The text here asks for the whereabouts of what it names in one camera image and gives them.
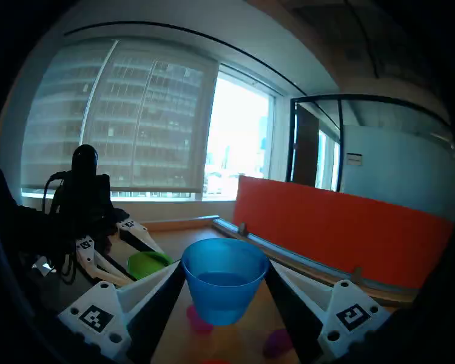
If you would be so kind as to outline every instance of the table surface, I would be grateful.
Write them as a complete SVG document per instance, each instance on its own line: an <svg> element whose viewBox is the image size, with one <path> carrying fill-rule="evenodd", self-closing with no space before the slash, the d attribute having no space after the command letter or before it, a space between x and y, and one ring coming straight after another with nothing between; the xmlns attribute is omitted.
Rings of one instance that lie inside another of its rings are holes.
<svg viewBox="0 0 455 364"><path fill-rule="evenodd" d="M153 364L201 364L210 360L231 364L299 363L293 348L276 358L263 356L263 347L270 334L285 328L265 281L262 281L244 316L233 325L214 326L211 332L198 332L187 317L191 305L192 297L187 282L184 282L152 357Z"/></svg>
<svg viewBox="0 0 455 364"><path fill-rule="evenodd" d="M180 259L184 250L198 240L225 237L211 227L151 231L150 236L174 261ZM136 252L136 249L118 240L113 242L110 256L126 268L128 257ZM217 326L209 333L199 333L187 317L190 306L192 297L187 282L184 282L152 363L201 364L208 360L224 360L231 364L299 362L293 349L275 359L263 357L263 346L270 334L285 328L265 281L262 281L244 316L233 325Z"/></svg>

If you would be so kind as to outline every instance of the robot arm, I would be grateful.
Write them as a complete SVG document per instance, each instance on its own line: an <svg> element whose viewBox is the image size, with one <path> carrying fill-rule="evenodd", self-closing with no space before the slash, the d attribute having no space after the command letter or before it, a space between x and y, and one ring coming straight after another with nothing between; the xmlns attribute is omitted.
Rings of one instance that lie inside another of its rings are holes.
<svg viewBox="0 0 455 364"><path fill-rule="evenodd" d="M102 281L58 317L112 360L149 362L184 280L177 261L120 288ZM302 363L343 356L389 317L348 280L326 286L272 260L265 280Z"/></svg>

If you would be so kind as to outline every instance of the blue plastic cup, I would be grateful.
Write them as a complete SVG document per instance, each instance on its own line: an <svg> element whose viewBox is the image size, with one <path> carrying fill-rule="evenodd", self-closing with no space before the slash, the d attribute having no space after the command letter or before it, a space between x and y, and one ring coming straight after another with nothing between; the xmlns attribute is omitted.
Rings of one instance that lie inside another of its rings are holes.
<svg viewBox="0 0 455 364"><path fill-rule="evenodd" d="M243 316L268 270L265 254L237 239L200 240L181 261L197 313L217 326Z"/></svg>

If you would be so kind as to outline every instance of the window blind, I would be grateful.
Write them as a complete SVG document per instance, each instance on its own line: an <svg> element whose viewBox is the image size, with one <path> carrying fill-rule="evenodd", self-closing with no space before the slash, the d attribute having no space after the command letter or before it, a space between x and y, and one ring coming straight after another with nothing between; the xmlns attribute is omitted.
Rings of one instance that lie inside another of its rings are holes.
<svg viewBox="0 0 455 364"><path fill-rule="evenodd" d="M61 49L32 101L22 145L22 187L44 188L51 174L71 168L92 86L113 41Z"/></svg>
<svg viewBox="0 0 455 364"><path fill-rule="evenodd" d="M67 167L57 170L69 169L77 145L90 144L114 190L201 192L218 64L153 41L120 40L106 53L82 100L74 146L63 153ZM35 178L25 174L26 184Z"/></svg>

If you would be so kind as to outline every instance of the sign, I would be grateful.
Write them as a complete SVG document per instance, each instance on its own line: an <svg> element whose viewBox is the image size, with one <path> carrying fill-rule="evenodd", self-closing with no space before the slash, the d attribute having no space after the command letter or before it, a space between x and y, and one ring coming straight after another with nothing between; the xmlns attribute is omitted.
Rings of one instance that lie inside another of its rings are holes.
<svg viewBox="0 0 455 364"><path fill-rule="evenodd" d="M347 164L350 166L362 166L362 154L347 153Z"/></svg>

